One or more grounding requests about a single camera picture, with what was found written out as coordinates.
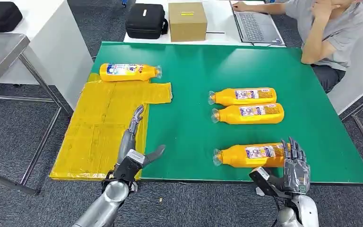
cardboard box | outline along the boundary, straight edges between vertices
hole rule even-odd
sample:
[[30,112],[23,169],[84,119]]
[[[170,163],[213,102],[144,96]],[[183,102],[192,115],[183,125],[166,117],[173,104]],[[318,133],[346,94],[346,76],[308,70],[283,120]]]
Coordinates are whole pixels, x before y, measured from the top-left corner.
[[202,3],[169,3],[169,25],[172,42],[205,40],[207,17]]

orange bottle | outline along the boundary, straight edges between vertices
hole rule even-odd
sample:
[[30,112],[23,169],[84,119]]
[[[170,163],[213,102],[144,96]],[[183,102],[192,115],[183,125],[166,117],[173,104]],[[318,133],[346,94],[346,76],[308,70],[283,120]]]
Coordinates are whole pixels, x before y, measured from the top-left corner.
[[256,105],[231,105],[222,110],[212,110],[212,121],[228,124],[276,124],[285,112],[279,103]]
[[107,82],[125,80],[149,80],[150,78],[162,77],[160,66],[149,66],[144,64],[102,64],[99,68],[101,80]]
[[234,145],[229,149],[215,149],[213,161],[233,167],[283,167],[285,153],[283,143]]
[[209,92],[208,103],[224,106],[275,103],[276,91],[269,87],[260,88],[227,88],[219,92]]

case handle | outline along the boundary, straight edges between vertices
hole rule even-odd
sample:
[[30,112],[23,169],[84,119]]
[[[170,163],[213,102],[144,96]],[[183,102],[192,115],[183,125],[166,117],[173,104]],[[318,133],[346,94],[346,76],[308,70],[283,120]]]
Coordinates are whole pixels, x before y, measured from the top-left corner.
[[162,26],[162,34],[163,35],[168,33],[168,27],[169,27],[168,20],[166,18],[164,18],[164,22],[163,22],[163,26]]

silver robotic arm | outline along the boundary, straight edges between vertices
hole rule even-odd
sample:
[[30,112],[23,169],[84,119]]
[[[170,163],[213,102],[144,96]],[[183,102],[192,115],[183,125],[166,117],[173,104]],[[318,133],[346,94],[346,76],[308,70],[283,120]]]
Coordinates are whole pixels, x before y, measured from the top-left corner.
[[102,182],[102,194],[95,200],[72,227],[111,227],[131,192],[137,191],[135,175],[137,172],[161,157],[165,145],[159,146],[155,152],[142,155],[135,151],[136,132],[141,121],[143,106],[134,112],[130,126],[123,134],[114,170],[108,172]]
[[310,166],[300,145],[290,138],[291,148],[283,142],[285,149],[284,176],[277,178],[264,168],[253,169],[249,174],[265,195],[285,200],[279,209],[277,223],[281,227],[319,227],[318,210],[314,200],[305,194],[310,188]]

green tabletop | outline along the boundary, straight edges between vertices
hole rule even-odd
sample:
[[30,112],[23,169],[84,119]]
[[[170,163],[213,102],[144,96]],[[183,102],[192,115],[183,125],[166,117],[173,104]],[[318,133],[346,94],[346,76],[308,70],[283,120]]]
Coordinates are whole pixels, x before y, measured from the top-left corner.
[[[213,150],[292,136],[306,151],[313,183],[363,184],[363,160],[300,56],[291,48],[104,42],[92,71],[106,62],[160,65],[163,77],[152,82],[172,83],[172,102],[150,105],[146,153],[160,144],[166,150],[142,179],[251,181],[250,168],[214,166]],[[212,123],[212,108],[223,107],[209,105],[208,92],[228,87],[273,87],[285,118],[268,125]]]

